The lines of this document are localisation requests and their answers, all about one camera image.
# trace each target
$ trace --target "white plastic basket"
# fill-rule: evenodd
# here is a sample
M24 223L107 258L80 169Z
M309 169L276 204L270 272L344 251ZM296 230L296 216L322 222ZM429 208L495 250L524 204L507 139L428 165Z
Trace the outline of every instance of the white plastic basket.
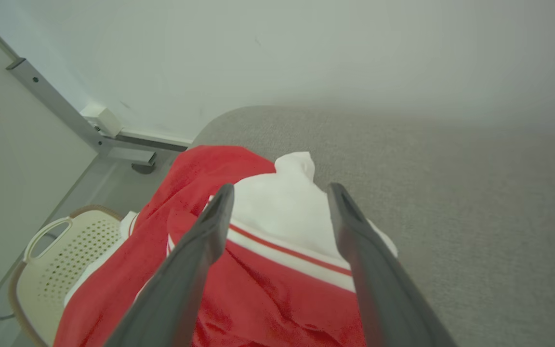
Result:
M121 216L102 206L87 206L58 219L31 239L10 282L9 299L22 329L37 346L52 346L64 312L64 297L85 268L120 237ZM36 257L38 240L54 227L66 230Z

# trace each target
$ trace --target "gray sofa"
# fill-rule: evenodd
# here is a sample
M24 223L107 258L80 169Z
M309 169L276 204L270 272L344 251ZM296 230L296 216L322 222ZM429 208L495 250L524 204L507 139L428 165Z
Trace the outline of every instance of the gray sofa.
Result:
M555 136L257 106L196 145L269 160L310 151L340 182L462 347L555 347Z

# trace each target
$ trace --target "basket handle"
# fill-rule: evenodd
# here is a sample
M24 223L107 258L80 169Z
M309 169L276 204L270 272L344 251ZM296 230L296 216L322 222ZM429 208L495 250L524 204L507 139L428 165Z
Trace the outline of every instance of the basket handle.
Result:
M46 235L46 233L51 231L54 227L60 226L63 223L68 223L68 227L64 230L64 232L61 233L61 235L59 235L55 240L53 240L53 242L51 242L51 244L46 248L46 250L44 250L44 252L46 252L49 248L53 246L53 244L55 244L55 242L57 242L57 240L59 240L61 236L63 236L68 230L70 230L70 228L72 227L72 219L70 217L64 217L64 218L54 220L48 223L44 228L40 229L35 235L33 235L33 237L31 238L31 241L29 241L29 244L27 244L27 247L25 248L25 255L23 256L23 261L25 263L29 263L29 261L34 259L34 257L31 256L31 252L33 251L33 248L35 248L36 244L38 243L38 240L41 239L44 235Z

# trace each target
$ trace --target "gray fabric surface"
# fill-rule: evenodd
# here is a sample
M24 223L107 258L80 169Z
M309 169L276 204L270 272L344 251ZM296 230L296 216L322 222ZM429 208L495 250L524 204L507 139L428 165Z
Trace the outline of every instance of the gray fabric surface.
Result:
M196 145L310 151L399 248L462 347L555 347L555 137L424 120L246 107Z

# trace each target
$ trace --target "gray floor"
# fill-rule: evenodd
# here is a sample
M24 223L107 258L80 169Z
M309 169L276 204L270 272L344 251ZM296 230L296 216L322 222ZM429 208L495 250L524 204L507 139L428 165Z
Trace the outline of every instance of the gray floor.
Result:
M157 154L156 169L148 175L133 171L129 162L106 158L95 160L68 197L57 207L51 220L67 216L75 209L88 204L99 204L121 215L127 214L128 211L140 211L152 198L179 154L160 149L152 150ZM50 239L45 238L40 248L45 249L50 242ZM10 313L6 292L7 285L4 284L0 288L1 315ZM19 331L20 328L14 319L0 321L0 335L4 335L0 336L0 346L33 347L33 343L23 332L18 333Z

